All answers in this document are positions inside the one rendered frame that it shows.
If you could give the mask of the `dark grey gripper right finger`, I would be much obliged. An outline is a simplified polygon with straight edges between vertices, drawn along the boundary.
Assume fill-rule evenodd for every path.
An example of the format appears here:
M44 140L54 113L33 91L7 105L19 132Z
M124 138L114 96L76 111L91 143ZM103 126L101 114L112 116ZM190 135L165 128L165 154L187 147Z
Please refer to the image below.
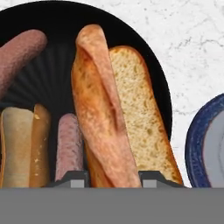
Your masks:
M184 185L167 180L160 171L139 171L138 174L143 188L185 187Z

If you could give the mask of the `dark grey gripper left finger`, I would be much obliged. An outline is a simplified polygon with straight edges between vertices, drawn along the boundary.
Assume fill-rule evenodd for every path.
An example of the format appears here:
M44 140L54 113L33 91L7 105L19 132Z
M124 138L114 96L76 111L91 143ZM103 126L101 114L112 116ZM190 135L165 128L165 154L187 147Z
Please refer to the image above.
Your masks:
M52 182L47 187L89 187L89 175L87 171L68 171L61 180Z

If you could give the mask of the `large split hot dog bun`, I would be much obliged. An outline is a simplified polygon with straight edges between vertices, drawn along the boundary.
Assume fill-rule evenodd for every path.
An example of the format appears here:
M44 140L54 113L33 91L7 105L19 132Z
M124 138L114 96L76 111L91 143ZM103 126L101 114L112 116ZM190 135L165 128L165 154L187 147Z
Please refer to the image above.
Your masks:
M183 180L153 93L134 48L108 48L103 29L83 27L71 72L73 101L93 187L139 187L139 172Z

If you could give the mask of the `reddish brown sausage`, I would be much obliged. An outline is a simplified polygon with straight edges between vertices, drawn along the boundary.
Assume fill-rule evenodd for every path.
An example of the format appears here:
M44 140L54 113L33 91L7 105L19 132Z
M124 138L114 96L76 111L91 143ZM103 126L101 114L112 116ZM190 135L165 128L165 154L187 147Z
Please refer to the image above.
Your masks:
M0 47L0 99L18 71L46 47L47 37L39 30L29 30Z
M83 170L83 146L77 117L65 114L59 119L55 180L67 172Z

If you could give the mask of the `small hot dog bun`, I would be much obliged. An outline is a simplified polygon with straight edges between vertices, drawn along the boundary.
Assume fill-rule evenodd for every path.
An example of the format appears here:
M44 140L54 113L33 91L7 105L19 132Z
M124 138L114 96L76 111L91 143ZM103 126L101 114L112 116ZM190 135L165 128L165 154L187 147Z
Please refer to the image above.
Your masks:
M42 187L50 182L48 137L51 117L40 104L33 111L8 107L0 117L0 188Z

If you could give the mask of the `blue rimmed grey plate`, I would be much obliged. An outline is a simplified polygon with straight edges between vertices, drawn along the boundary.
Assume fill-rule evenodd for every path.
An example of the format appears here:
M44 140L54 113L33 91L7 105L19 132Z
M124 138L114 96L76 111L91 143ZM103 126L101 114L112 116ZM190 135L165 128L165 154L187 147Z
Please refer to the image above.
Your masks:
M224 188L224 94L193 118L185 141L185 165L192 187Z

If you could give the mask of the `black ribbed bowl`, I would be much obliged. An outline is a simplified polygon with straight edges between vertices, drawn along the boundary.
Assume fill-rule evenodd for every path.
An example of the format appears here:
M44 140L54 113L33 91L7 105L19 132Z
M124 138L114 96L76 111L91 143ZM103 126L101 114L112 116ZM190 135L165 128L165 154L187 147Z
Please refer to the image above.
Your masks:
M172 102L162 67L144 39L122 20L93 6L68 1L24 3L1 10L0 46L30 29L41 30L47 36L45 50L20 70L0 101L0 109L15 106L32 110L39 103L50 112L51 179L55 178L59 119L74 112L70 80L75 39L81 28L89 24L101 26L109 47L132 46L140 52L150 72L166 133L172 133Z

